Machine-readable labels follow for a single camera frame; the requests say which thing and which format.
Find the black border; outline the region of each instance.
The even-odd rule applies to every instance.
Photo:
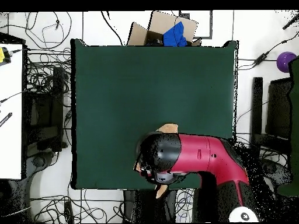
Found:
[[[22,91],[27,89],[27,46],[26,40],[17,38],[15,36],[0,33],[0,44],[21,44],[22,45]],[[26,136],[26,123],[28,119],[28,112],[24,108],[25,106],[25,94],[22,93],[22,139],[21,139],[21,179],[26,178],[26,158],[27,158],[27,136]]]
[[[71,111],[72,111],[72,177],[71,177],[71,188],[73,190],[80,190],[80,188],[76,188],[77,184],[77,112],[76,112],[76,82],[75,82],[75,74],[76,74],[76,45],[75,41],[80,41],[84,46],[87,47],[100,47],[100,45],[86,45],[83,40],[80,39],[71,39]],[[233,120],[232,120],[232,143],[236,143],[237,135],[236,135],[236,119],[237,119],[237,95],[238,95],[238,50],[239,50],[239,41],[229,40],[225,42],[222,47],[213,47],[213,48],[225,48],[230,42],[235,42],[235,68],[234,68],[234,102],[233,102]],[[149,47],[144,45],[135,45],[136,47]]]

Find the cardboard box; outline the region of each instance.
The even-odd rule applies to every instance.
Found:
[[[163,34],[171,29],[175,24],[182,22],[184,25],[183,36],[188,45],[192,45],[192,40],[197,27],[197,22],[174,15],[169,15],[159,11],[153,11],[149,20],[148,30],[133,22],[128,36],[127,46],[144,46],[150,40],[162,40]]]

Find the power adapter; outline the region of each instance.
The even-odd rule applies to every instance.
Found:
[[[71,201],[66,201],[64,203],[64,217],[65,220],[67,221],[67,224],[75,224]]]

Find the cardboard piece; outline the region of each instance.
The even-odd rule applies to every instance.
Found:
[[[188,45],[192,45],[198,23],[194,20],[176,17],[159,11],[152,12],[148,30],[135,22],[132,23],[127,45],[144,46],[150,40],[162,40],[163,34],[179,22],[182,22],[184,25],[183,36],[186,38]]]
[[[156,131],[161,131],[164,133],[178,133],[178,125],[177,124],[165,124],[165,125],[161,126],[159,129],[157,129]],[[140,172],[139,163],[137,163],[136,167],[134,164],[133,170]],[[157,191],[156,199],[161,197],[163,195],[163,193],[167,190],[167,188],[168,188],[168,185],[161,185],[160,189]]]

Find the purple ball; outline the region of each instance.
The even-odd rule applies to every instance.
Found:
[[[288,73],[288,63],[296,58],[296,55],[290,51],[281,53],[277,60],[276,65],[278,69],[284,73]]]

